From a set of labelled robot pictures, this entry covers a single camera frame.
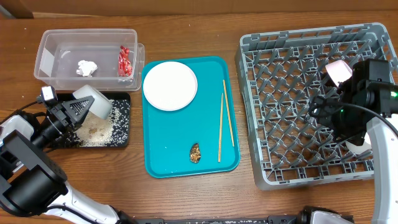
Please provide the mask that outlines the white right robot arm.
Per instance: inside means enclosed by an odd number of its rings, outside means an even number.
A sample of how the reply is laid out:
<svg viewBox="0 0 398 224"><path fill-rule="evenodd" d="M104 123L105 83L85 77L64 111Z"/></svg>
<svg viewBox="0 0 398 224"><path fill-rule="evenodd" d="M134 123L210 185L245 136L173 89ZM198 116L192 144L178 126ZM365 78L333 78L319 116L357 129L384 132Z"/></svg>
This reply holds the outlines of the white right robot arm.
<svg viewBox="0 0 398 224"><path fill-rule="evenodd" d="M335 142L362 146L370 140L374 160L372 223L397 223L397 85L387 60L367 59L349 67L326 65L338 99L316 96L308 109L317 123L333 131Z"/></svg>

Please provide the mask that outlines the pink shallow bowl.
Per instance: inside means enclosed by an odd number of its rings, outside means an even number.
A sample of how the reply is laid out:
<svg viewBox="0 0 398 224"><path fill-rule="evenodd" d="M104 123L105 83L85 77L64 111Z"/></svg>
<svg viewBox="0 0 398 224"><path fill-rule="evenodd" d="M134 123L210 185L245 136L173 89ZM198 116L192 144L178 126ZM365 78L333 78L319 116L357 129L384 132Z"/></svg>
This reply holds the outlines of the pink shallow bowl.
<svg viewBox="0 0 398 224"><path fill-rule="evenodd" d="M325 66L332 82L339 86L341 83L347 81L352 77L353 71L348 64L343 60L337 60Z"/></svg>

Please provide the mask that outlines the white cup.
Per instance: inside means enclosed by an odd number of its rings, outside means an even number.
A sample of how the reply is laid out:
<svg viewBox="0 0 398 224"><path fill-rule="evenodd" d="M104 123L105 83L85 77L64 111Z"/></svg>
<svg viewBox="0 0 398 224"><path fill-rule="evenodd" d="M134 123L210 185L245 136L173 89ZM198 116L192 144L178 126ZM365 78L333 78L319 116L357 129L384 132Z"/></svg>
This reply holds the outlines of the white cup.
<svg viewBox="0 0 398 224"><path fill-rule="evenodd" d="M345 144L348 150L354 154L362 154L371 149L371 141L368 133L357 134L346 140Z"/></svg>

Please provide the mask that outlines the white tissue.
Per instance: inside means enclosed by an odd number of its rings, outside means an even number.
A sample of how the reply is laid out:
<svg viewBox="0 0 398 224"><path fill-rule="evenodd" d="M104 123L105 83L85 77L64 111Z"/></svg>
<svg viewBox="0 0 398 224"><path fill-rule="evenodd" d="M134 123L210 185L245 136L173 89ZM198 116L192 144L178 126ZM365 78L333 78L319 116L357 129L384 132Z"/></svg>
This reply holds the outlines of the white tissue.
<svg viewBox="0 0 398 224"><path fill-rule="evenodd" d="M92 61L80 60L78 62L78 69L76 74L82 77L91 77L92 74L98 69L97 64Z"/></svg>

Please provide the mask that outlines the red snack wrapper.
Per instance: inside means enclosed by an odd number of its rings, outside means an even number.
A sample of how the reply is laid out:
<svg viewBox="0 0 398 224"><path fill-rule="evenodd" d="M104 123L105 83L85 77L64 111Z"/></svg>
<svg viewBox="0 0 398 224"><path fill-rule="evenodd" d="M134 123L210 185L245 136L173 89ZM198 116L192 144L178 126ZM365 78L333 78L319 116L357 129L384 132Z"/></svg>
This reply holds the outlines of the red snack wrapper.
<svg viewBox="0 0 398 224"><path fill-rule="evenodd" d="M129 60L130 50L124 46L120 46L118 55L118 75L120 77L128 77L132 74L132 63Z"/></svg>

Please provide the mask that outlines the grey-green bowl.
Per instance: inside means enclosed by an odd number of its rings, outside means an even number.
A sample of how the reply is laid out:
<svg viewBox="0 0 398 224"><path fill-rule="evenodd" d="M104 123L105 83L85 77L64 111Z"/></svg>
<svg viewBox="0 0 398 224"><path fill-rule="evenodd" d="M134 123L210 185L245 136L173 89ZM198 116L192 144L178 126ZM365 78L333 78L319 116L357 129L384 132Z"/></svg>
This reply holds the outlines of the grey-green bowl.
<svg viewBox="0 0 398 224"><path fill-rule="evenodd" d="M94 98L94 102L90 106L89 111L101 119L107 119L113 108L112 103L107 99L107 97L90 85L85 85L74 91L73 96L76 99L92 96Z"/></svg>

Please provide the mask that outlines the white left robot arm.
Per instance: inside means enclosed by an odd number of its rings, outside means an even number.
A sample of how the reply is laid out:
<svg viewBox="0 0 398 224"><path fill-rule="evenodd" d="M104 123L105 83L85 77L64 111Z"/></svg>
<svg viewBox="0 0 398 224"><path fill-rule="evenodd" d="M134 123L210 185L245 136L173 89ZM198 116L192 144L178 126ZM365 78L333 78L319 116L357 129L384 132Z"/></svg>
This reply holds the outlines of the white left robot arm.
<svg viewBox="0 0 398 224"><path fill-rule="evenodd" d="M81 126L96 98L70 101L38 97L46 107L40 113L23 108L1 123L1 208L17 217L50 215L73 223L134 223L110 205L101 204L74 189L67 175L44 152L54 140Z"/></svg>

